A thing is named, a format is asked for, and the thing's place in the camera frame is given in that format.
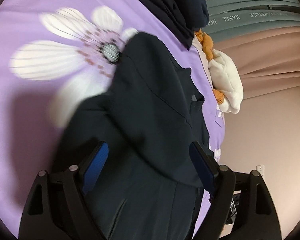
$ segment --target dark garment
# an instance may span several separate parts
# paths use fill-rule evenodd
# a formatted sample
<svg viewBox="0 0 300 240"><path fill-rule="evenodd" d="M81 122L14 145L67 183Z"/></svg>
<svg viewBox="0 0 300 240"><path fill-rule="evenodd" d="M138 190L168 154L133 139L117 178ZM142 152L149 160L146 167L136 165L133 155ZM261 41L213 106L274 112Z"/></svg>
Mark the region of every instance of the dark garment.
<svg viewBox="0 0 300 240"><path fill-rule="evenodd" d="M85 197L107 239L191 239L203 186L189 145L208 146L209 134L204 98L190 73L156 37L139 33L126 45L109 90L81 103L65 130L53 172L78 164L85 151L71 152L93 138L109 145Z"/></svg>
<svg viewBox="0 0 300 240"><path fill-rule="evenodd" d="M189 49L194 31L205 27L209 14L205 0L139 0Z"/></svg>

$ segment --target electrical outlet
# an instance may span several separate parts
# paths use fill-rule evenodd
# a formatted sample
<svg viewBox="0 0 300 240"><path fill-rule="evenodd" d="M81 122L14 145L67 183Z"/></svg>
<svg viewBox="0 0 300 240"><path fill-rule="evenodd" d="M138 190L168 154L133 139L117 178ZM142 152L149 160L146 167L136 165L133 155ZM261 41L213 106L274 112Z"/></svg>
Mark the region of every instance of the electrical outlet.
<svg viewBox="0 0 300 240"><path fill-rule="evenodd" d="M261 177L264 179L265 178L265 166L264 165L258 165L257 166L257 171L261 174Z"/></svg>

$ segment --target pink curtain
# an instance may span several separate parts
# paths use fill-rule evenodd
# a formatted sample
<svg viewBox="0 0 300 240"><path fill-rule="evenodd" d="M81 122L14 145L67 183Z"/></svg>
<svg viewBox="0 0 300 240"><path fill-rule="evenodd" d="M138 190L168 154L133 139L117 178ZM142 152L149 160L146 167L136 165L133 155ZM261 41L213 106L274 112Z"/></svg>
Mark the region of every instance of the pink curtain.
<svg viewBox="0 0 300 240"><path fill-rule="evenodd" d="M214 48L236 64L245 99L300 86L300 27L246 34Z"/></svg>

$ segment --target silver screw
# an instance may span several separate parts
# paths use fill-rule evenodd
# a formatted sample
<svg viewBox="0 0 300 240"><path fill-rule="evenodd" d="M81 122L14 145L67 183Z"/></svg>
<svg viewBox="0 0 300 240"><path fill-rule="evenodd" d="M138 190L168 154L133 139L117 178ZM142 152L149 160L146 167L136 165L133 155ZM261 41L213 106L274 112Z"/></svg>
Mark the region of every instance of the silver screw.
<svg viewBox="0 0 300 240"><path fill-rule="evenodd" d="M252 175L253 175L253 176L256 176L256 177L259 177L259 176L260 176L260 173L259 173L258 171L256 171L256 170L253 170L253 171L252 171Z"/></svg>
<svg viewBox="0 0 300 240"><path fill-rule="evenodd" d="M46 171L39 171L38 175L39 177L43 177L44 175L46 175Z"/></svg>
<svg viewBox="0 0 300 240"><path fill-rule="evenodd" d="M70 171L76 171L78 169L78 166L77 165L71 165L70 167L69 167L69 170Z"/></svg>
<svg viewBox="0 0 300 240"><path fill-rule="evenodd" d="M225 165L220 165L219 169L221 171L227 171L229 168L227 166L225 166Z"/></svg>

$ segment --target bed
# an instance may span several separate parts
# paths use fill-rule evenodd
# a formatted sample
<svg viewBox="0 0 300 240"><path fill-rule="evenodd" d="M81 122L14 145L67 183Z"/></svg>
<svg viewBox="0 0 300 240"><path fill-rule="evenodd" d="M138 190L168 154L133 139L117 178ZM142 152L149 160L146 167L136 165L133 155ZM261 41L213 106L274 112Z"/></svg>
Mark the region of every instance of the bed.
<svg viewBox="0 0 300 240"><path fill-rule="evenodd" d="M96 36L94 30L101 34ZM146 32L164 42L205 97L210 149L220 158L225 125L198 51L188 51L138 0L4 0L0 6L0 218L18 237L38 171L49 169L76 106L102 93L115 71L89 44ZM209 209L205 192L196 229Z"/></svg>

